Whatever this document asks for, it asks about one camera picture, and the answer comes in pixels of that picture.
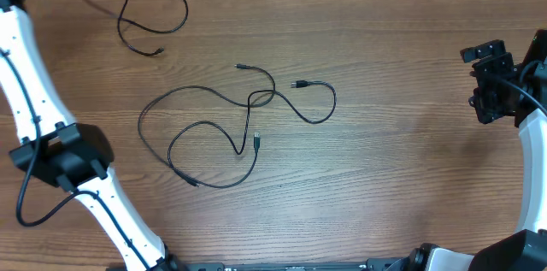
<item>cable connector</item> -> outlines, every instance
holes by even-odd
[[[309,82],[306,80],[298,80],[291,83],[291,88],[303,88],[309,86]]]
[[[260,148],[260,133],[255,132],[255,152],[258,152],[259,148]]]
[[[250,66],[244,64],[236,64],[234,67],[237,69],[250,69]]]

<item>wood grain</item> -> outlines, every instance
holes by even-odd
[[[122,0],[97,0],[119,9]],[[29,0],[36,38],[57,90],[81,122],[100,126],[116,154],[127,195],[169,248],[188,262],[328,262],[407,255],[422,242],[473,253],[513,232],[521,204],[522,155],[509,118],[489,126],[467,105],[476,83],[459,50],[500,38],[520,61],[544,26],[544,0],[188,0],[180,31],[130,28],[145,58],[125,48],[115,20],[80,0]],[[130,0],[126,17],[175,25],[177,0]],[[300,121],[276,98],[252,112],[260,131],[256,171],[231,190],[193,188],[155,161],[136,132],[140,110],[182,85],[206,85],[244,101],[269,87],[320,118],[327,89],[289,88],[326,80],[338,91],[328,122]],[[203,91],[158,104],[144,134],[165,154],[176,132],[201,120],[241,143],[245,109]],[[24,229],[14,208],[22,173],[8,151],[15,127],[0,102],[0,269],[101,270],[121,262],[99,225],[77,203]],[[249,167],[212,128],[191,130],[174,160],[210,182]],[[35,219],[65,194],[34,180],[24,215]]]

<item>wooden surface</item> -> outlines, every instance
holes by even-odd
[[[122,0],[97,0],[118,9]],[[500,38],[521,61],[547,20],[545,0],[188,0],[179,32],[130,28],[142,50],[125,48],[115,20],[80,0],[29,0],[36,38],[66,105],[99,125],[112,143],[127,195],[154,232],[189,262],[329,262],[407,255],[422,242],[473,253],[510,235],[521,204],[522,155],[506,118],[476,121],[476,83],[459,50]],[[175,25],[177,0],[131,0],[126,17]],[[304,114],[320,118],[327,89],[289,88],[326,80],[338,91],[328,122],[300,121],[276,98],[252,111],[260,131],[256,171],[230,190],[194,188],[158,163],[138,139],[140,110],[182,85],[206,85],[244,101],[268,80],[237,70],[267,69]],[[220,123],[241,143],[245,109],[207,92],[159,104],[144,133],[163,155],[194,121]],[[121,258],[96,221],[70,203],[40,227],[15,220],[22,173],[7,157],[17,146],[0,102],[0,269],[102,270]],[[175,162],[201,180],[229,182],[249,167],[212,128],[191,130]],[[36,219],[65,194],[36,180],[24,216]]]

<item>wooden table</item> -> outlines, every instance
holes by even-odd
[[[95,0],[118,11],[122,0]],[[180,31],[129,28],[128,50],[115,20],[80,0],[28,0],[36,38],[57,90],[79,121],[112,143],[127,195],[152,230],[188,262],[330,262],[404,256],[422,242],[474,253],[515,229],[522,156],[513,120],[477,122],[476,86],[459,50],[504,39],[519,62],[547,21],[546,0],[188,0]],[[130,0],[126,17],[169,28],[178,0]],[[241,62],[269,71],[313,118],[331,105],[327,89],[290,89],[325,80],[338,107],[324,124],[299,120],[280,99],[252,111],[260,131],[256,171],[230,190],[194,188],[157,162],[137,135],[140,110],[182,85],[206,85],[244,101],[268,88]],[[204,91],[181,92],[150,112],[144,134],[166,154],[194,121],[220,123],[241,143],[244,108]],[[121,262],[89,213],[70,203],[40,227],[15,220],[22,172],[18,145],[0,103],[0,269],[102,270]],[[191,130],[174,161],[201,180],[229,182],[252,161],[235,156],[211,127]],[[24,216],[37,219],[64,194],[33,180]]]

